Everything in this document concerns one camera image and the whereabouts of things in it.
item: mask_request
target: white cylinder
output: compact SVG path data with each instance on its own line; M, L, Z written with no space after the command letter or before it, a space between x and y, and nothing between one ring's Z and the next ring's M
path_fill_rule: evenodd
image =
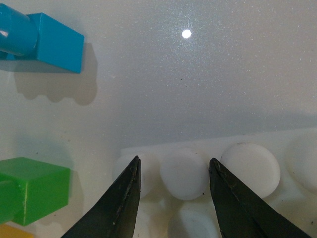
M207 160L203 153L190 147L167 155L160 166L160 176L167 190L181 200L201 196L209 183Z
M279 184L279 164L263 146L232 145L222 154L220 162L261 198L269 196Z

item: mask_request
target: blue block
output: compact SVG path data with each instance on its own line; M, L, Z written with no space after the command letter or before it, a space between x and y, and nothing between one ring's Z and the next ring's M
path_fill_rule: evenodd
M80 73L83 47L83 35L46 14L0 4L0 69Z

